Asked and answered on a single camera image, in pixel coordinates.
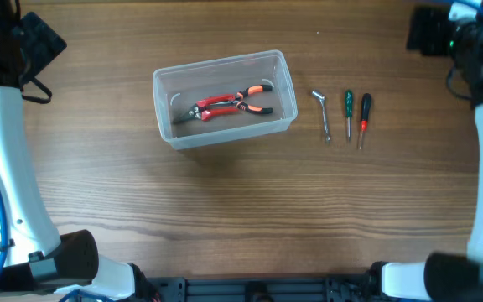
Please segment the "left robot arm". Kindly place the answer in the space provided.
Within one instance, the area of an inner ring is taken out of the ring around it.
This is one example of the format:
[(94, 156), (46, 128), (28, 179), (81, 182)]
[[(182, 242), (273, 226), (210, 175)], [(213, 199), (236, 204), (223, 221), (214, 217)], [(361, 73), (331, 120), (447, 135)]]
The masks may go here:
[(0, 1), (0, 295), (59, 294), (64, 301), (159, 301), (134, 264), (100, 255), (87, 230), (60, 234), (39, 193), (23, 126), (23, 88), (65, 41), (19, 2)]

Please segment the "orange black needle-nose pliers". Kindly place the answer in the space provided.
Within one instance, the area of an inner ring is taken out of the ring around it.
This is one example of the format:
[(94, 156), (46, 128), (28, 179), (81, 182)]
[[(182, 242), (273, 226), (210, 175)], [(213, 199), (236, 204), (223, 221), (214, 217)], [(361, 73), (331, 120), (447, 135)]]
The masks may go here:
[(243, 91), (230, 94), (227, 102), (237, 109), (254, 115), (270, 115), (273, 108), (267, 104), (265, 98), (273, 92), (273, 87), (268, 84), (250, 86)]

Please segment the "clear plastic container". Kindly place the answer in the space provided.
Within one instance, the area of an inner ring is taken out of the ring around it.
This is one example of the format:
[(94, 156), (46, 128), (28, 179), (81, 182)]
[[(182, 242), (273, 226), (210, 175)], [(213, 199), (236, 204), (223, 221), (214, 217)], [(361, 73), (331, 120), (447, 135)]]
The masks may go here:
[(153, 100), (161, 137), (177, 150), (282, 132), (298, 115), (278, 50), (158, 69)]

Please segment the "green handled screwdriver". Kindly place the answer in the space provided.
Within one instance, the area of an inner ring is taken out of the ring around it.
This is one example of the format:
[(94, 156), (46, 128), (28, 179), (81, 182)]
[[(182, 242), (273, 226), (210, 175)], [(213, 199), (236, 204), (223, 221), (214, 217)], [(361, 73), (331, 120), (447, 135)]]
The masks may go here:
[(353, 113), (353, 92), (351, 90), (345, 91), (345, 119), (346, 119), (346, 137), (351, 140), (351, 119)]

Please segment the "red handled snips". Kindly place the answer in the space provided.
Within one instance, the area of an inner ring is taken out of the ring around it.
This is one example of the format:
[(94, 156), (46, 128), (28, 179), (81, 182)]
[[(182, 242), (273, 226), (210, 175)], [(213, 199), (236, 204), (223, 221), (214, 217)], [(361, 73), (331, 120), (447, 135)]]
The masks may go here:
[(206, 122), (213, 117), (236, 113), (238, 109), (227, 102), (229, 95), (209, 96), (197, 101), (188, 110), (177, 116), (173, 120), (173, 124), (181, 124), (190, 120)]

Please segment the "black red handled screwdriver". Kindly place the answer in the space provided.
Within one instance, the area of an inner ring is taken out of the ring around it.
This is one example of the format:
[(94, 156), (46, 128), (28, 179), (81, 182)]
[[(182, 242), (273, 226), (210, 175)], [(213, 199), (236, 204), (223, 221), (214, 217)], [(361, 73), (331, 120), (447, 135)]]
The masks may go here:
[(368, 127), (372, 98), (369, 93), (365, 93), (361, 98), (361, 120), (358, 137), (358, 149), (363, 148), (364, 137)]

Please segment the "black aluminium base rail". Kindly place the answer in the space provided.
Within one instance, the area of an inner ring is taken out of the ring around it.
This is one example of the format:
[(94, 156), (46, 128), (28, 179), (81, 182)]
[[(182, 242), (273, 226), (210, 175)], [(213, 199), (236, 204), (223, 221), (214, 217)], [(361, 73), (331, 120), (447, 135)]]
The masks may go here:
[(361, 288), (359, 279), (337, 276), (315, 278), (148, 280), (166, 302), (362, 302), (374, 298)]

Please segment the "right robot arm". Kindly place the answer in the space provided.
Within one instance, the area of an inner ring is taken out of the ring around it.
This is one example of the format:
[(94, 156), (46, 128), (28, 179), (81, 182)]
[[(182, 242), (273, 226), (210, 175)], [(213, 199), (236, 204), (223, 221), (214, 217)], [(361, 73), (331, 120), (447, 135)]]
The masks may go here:
[(446, 86), (475, 114), (480, 145), (475, 220), (464, 256), (431, 253), (421, 263), (374, 263), (359, 288), (367, 299), (483, 301), (483, 1), (417, 6), (407, 47), (450, 57)]

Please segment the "silver socket wrench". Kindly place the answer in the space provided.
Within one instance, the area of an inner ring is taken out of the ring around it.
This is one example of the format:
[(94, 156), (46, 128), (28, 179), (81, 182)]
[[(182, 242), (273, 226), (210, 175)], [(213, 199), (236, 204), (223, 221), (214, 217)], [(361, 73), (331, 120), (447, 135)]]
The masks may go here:
[(311, 95), (319, 101), (319, 104), (321, 106), (322, 121), (324, 125), (324, 130), (325, 130), (325, 142), (330, 143), (331, 135), (330, 135), (328, 118), (327, 118), (326, 106), (325, 106), (326, 97), (324, 94), (322, 94), (320, 91), (317, 91), (317, 90), (312, 90)]

